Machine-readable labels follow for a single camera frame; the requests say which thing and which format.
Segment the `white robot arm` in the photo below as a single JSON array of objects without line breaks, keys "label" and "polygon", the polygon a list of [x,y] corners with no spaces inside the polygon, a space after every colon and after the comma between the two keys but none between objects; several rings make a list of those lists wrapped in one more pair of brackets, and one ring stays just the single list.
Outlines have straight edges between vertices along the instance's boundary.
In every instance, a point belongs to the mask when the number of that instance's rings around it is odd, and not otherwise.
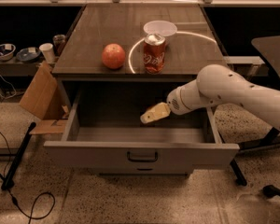
[{"label": "white robot arm", "polygon": [[219,64],[204,67],[195,80],[172,90],[165,103],[149,108],[140,120],[147,124],[171,112],[184,115],[221,104],[241,106],[280,131],[280,91],[253,84]]}]

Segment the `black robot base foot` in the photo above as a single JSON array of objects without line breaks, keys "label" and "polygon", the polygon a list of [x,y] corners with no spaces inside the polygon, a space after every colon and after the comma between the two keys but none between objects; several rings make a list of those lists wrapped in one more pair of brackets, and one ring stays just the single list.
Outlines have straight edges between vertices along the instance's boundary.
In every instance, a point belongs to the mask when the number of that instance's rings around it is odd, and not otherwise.
[{"label": "black robot base foot", "polygon": [[280,189],[274,185],[265,186],[262,191],[267,198],[273,198],[274,196],[280,197]]}]

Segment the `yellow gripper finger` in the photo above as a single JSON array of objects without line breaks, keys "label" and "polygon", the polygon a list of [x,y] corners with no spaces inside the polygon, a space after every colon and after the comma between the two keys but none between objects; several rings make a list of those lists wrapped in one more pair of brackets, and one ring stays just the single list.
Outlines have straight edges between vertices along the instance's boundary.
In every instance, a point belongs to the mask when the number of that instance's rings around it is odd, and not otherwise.
[{"label": "yellow gripper finger", "polygon": [[165,113],[165,112],[160,112],[160,113],[146,112],[145,114],[143,114],[140,117],[140,120],[142,123],[148,124],[148,123],[160,120],[160,119],[164,119],[168,116],[169,116],[169,114]]},{"label": "yellow gripper finger", "polygon": [[171,110],[168,104],[164,102],[153,105],[147,110],[147,113],[150,116],[154,116],[154,117],[167,117],[170,115],[170,112]]}]

